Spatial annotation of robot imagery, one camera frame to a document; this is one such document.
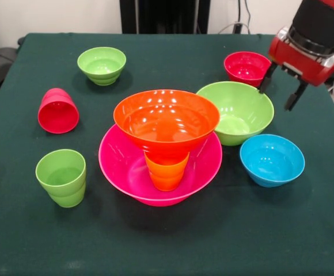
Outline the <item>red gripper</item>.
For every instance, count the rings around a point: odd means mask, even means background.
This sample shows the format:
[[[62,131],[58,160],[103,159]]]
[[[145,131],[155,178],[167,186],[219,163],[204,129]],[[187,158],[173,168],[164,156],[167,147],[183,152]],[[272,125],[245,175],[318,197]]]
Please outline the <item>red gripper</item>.
[[[282,28],[271,42],[268,55],[272,62],[258,87],[259,93],[264,94],[271,83],[272,75],[277,66],[295,74],[300,82],[298,88],[287,99],[284,109],[292,111],[308,84],[319,86],[334,73],[334,54],[331,56],[316,56],[298,48],[289,38],[289,28]]]

